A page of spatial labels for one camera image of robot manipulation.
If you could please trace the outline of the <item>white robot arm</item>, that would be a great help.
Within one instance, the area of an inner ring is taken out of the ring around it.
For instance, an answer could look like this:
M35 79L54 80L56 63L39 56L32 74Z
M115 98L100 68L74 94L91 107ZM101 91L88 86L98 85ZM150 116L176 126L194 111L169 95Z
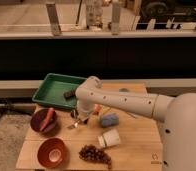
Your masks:
M95 104L109 106L163 123L162 171L196 171L196 93L176 97L153 93L107 91L96 76L76 90L80 116Z

